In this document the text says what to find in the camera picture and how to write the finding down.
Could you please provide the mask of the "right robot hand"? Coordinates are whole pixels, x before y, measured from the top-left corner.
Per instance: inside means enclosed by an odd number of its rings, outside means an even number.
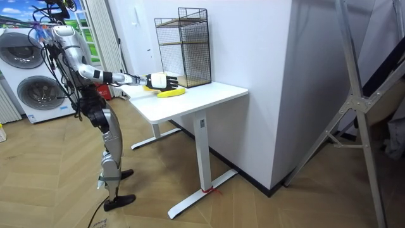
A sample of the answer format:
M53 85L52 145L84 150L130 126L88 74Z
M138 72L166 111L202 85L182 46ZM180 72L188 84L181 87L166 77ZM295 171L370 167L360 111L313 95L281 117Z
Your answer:
M164 73L152 73L146 75L146 87L161 92L171 91L178 87L178 79Z

